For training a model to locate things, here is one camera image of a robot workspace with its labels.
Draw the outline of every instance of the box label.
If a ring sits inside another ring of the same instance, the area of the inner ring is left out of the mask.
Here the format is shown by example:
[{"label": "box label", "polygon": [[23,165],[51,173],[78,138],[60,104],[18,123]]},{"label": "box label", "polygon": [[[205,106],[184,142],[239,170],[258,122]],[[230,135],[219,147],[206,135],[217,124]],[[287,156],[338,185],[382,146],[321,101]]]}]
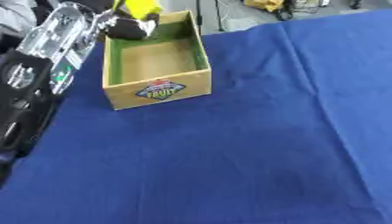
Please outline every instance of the box label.
[{"label": "box label", "polygon": [[146,88],[137,92],[136,95],[148,99],[164,101],[184,88],[186,88],[186,86],[169,80],[154,80]]}]

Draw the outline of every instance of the blue tablecloth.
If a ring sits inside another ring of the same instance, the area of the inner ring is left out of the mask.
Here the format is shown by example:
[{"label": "blue tablecloth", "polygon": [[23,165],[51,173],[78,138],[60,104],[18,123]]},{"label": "blue tablecloth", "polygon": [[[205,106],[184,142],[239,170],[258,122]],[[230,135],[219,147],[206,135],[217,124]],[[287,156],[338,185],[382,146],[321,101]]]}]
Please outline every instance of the blue tablecloth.
[{"label": "blue tablecloth", "polygon": [[392,223],[392,11],[203,38],[213,94],[115,112],[98,46],[2,224]]}]

